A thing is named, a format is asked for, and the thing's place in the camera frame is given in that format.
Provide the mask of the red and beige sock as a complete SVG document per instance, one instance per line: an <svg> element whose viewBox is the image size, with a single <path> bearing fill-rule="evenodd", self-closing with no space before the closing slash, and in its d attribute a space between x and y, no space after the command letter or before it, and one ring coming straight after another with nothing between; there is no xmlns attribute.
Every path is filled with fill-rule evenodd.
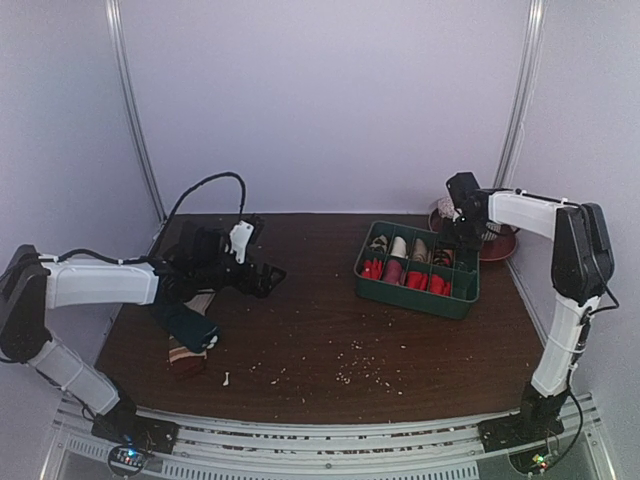
<svg viewBox="0 0 640 480"><path fill-rule="evenodd" d="M428 291L435 295L449 297L451 295L451 282L433 273L429 279Z"/></svg>

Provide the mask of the green divided organizer tray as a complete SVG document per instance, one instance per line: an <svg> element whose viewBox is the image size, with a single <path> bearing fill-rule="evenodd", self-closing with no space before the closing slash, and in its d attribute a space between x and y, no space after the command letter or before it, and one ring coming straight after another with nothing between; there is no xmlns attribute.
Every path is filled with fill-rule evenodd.
<svg viewBox="0 0 640 480"><path fill-rule="evenodd" d="M375 221L354 265L364 299L449 319L464 319L480 294L479 253L441 235Z"/></svg>

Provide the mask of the black argyle sock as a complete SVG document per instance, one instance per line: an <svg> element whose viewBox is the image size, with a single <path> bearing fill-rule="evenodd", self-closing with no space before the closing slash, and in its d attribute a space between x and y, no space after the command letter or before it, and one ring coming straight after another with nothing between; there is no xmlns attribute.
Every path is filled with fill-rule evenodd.
<svg viewBox="0 0 640 480"><path fill-rule="evenodd" d="M432 254L432 263L437 266L452 268L455 254L452 249L436 248Z"/></svg>

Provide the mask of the grey striped cup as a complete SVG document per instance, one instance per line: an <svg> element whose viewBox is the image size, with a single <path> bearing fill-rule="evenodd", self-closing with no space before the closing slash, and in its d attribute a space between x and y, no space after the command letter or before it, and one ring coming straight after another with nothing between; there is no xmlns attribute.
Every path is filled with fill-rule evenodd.
<svg viewBox="0 0 640 480"><path fill-rule="evenodd" d="M493 222L487 222L485 230L482 234L482 240L484 242L492 242L501 235L502 227L499 224Z"/></svg>

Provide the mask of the pink patterned bowl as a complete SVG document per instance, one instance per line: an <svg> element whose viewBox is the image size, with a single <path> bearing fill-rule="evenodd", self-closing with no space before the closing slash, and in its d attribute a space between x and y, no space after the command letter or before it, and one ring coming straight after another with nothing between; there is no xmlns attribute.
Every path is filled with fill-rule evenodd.
<svg viewBox="0 0 640 480"><path fill-rule="evenodd" d="M442 197L437 201L437 211L442 219L455 220L458 216L453 200L449 196Z"/></svg>

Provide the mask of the tan rolled sock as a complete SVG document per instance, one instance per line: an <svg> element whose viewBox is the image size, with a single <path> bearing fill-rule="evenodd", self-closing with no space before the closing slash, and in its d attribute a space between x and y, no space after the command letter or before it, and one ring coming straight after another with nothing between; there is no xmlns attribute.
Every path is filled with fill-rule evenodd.
<svg viewBox="0 0 640 480"><path fill-rule="evenodd" d="M419 263L428 263L430 261L430 250L423 239L415 239L410 259Z"/></svg>

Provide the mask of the cream rolled sock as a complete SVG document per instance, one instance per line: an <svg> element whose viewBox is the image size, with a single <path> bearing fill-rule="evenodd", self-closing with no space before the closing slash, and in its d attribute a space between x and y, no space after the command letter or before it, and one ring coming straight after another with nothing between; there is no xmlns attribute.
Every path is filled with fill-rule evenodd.
<svg viewBox="0 0 640 480"><path fill-rule="evenodd" d="M402 236L395 236L393 238L389 255L397 258L407 257L407 244Z"/></svg>

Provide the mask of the maroon rolled sock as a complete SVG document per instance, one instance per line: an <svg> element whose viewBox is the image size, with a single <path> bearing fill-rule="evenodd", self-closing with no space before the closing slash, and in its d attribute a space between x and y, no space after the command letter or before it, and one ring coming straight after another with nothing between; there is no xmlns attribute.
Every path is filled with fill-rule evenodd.
<svg viewBox="0 0 640 480"><path fill-rule="evenodd" d="M400 285L404 274L404 267L398 260L388 260L381 280L391 285Z"/></svg>

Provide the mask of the black beige patterned rolled sock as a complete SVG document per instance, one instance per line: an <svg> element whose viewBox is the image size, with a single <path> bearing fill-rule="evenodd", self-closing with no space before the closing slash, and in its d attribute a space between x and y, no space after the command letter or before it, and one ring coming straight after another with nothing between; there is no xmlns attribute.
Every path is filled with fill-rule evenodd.
<svg viewBox="0 0 640 480"><path fill-rule="evenodd" d="M386 253L389 245L388 237L384 234L380 234L371 239L371 242L367 248L371 251L378 253Z"/></svg>

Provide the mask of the dark teal sock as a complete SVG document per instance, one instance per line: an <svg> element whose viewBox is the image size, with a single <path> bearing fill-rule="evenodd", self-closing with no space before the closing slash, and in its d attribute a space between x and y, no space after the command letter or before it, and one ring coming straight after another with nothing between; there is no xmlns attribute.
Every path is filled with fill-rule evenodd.
<svg viewBox="0 0 640 480"><path fill-rule="evenodd" d="M211 296L198 296L186 303L156 303L149 307L152 318L178 343L193 353L213 348L219 326L206 316Z"/></svg>

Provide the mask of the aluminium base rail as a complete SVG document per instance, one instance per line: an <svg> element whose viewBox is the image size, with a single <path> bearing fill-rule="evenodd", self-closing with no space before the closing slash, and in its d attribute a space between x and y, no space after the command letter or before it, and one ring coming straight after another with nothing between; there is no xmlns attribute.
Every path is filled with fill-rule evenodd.
<svg viewBox="0 0 640 480"><path fill-rule="evenodd" d="M138 479L525 479L521 453L568 453L546 479L615 479L608 438L590 395L562 409L565 430L488 452L485 416L362 425L254 423L143 410L177 424L170 454L156 453Z"/></svg>

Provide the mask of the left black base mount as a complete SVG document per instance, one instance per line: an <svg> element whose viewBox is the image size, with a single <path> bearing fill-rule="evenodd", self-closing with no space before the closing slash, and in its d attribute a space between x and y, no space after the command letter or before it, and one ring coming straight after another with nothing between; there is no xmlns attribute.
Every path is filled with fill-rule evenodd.
<svg viewBox="0 0 640 480"><path fill-rule="evenodd" d="M140 474L157 453L173 452L179 425L175 422L134 415L131 422L110 422L98 415L91 434L113 443L106 463L117 477L129 479Z"/></svg>

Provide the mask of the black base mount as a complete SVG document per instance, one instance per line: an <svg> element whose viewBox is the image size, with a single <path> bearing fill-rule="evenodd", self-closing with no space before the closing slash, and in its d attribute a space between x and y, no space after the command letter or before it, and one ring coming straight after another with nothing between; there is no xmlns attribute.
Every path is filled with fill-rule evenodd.
<svg viewBox="0 0 640 480"><path fill-rule="evenodd" d="M140 474L157 453L173 452L179 425L175 422L134 415L131 422L110 422L98 415L91 434L113 443L106 463L117 477L129 479Z"/></svg>
<svg viewBox="0 0 640 480"><path fill-rule="evenodd" d="M554 453L549 440L564 432L560 411L568 397L565 390L545 397L529 385L523 391L517 413L478 424L478 433L486 453L521 447L543 441L539 449L530 449L511 457L512 466L523 474L542 474L551 467Z"/></svg>

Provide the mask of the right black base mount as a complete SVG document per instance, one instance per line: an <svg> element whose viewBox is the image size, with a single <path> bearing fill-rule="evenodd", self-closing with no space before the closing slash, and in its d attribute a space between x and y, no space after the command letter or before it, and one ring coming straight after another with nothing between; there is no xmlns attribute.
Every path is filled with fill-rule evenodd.
<svg viewBox="0 0 640 480"><path fill-rule="evenodd" d="M554 453L549 440L564 432L560 411L568 397L565 390L545 397L529 385L523 391L517 413L478 424L478 433L486 453L521 447L543 441L539 449L530 449L511 457L512 466L523 474L542 474L551 467Z"/></svg>

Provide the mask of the left aluminium frame post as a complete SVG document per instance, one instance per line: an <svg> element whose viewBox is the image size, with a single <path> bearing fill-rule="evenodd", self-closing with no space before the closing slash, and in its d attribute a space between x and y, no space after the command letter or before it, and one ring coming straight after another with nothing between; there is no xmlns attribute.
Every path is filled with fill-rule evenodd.
<svg viewBox="0 0 640 480"><path fill-rule="evenodd" d="M116 67L124 99L126 118L133 141L136 159L140 166L143 183L150 197L155 215L159 222L163 223L166 219L166 209L161 199L160 190L149 157L136 102L126 50L121 4L122 2L117 0L105 1L108 30L115 55Z"/></svg>

